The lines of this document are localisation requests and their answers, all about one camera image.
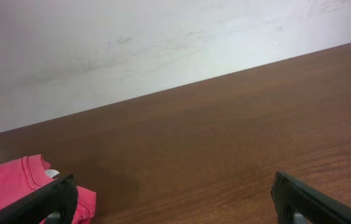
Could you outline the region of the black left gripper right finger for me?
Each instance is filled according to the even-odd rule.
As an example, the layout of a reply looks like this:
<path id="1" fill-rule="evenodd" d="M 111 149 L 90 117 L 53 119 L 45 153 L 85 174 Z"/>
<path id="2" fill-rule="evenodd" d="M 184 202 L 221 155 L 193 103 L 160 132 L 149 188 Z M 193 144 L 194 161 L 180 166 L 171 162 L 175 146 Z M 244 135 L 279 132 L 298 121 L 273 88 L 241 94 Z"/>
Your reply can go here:
<path id="1" fill-rule="evenodd" d="M 284 173 L 277 172 L 271 198 L 278 223 L 351 224 L 351 208 Z"/>

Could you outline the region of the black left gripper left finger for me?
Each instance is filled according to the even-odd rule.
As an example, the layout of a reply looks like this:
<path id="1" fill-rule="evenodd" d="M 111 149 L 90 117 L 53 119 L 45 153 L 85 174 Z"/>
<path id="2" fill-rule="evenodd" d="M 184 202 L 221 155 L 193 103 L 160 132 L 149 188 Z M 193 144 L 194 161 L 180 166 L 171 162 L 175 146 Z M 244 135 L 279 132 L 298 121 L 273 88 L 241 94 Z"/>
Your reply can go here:
<path id="1" fill-rule="evenodd" d="M 71 224 L 77 203 L 77 185 L 68 175 L 0 209 L 0 224 Z"/>

